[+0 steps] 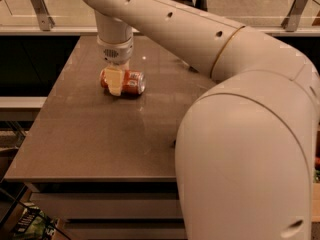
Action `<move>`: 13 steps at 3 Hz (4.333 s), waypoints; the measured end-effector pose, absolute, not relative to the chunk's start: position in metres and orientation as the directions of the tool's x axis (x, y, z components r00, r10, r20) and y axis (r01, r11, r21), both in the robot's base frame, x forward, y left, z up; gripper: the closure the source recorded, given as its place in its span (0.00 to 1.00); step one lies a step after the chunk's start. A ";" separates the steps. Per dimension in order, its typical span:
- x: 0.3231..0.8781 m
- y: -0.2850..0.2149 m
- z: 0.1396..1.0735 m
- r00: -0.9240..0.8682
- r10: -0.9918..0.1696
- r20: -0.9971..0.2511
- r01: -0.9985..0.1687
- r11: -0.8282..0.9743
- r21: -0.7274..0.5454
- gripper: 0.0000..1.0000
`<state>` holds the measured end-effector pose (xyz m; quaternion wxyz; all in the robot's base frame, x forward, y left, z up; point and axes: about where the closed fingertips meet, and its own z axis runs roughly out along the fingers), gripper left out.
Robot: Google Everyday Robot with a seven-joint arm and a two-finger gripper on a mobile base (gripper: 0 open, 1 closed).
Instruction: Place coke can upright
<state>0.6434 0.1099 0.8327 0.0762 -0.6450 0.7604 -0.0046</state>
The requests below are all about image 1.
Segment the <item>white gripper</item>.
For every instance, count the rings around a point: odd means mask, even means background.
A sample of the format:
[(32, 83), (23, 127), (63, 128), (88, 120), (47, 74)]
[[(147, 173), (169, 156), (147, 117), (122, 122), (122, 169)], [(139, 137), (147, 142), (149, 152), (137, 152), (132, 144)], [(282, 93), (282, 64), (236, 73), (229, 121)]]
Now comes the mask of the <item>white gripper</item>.
[[(129, 70), (128, 62), (133, 53), (133, 39), (123, 43), (107, 43), (97, 37), (98, 53), (103, 60), (114, 64), (122, 64), (122, 70)], [(122, 92), (123, 72), (118, 68), (108, 67), (104, 70), (104, 82), (109, 92), (114, 96), (120, 96)]]

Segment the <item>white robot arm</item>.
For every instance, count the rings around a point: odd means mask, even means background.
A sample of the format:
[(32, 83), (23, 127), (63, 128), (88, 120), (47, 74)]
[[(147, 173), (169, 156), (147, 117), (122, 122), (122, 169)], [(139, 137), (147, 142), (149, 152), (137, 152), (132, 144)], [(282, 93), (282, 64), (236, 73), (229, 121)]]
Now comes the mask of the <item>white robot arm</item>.
[(319, 75), (295, 48), (171, 0), (83, 0), (213, 80), (175, 170), (188, 240), (311, 240)]

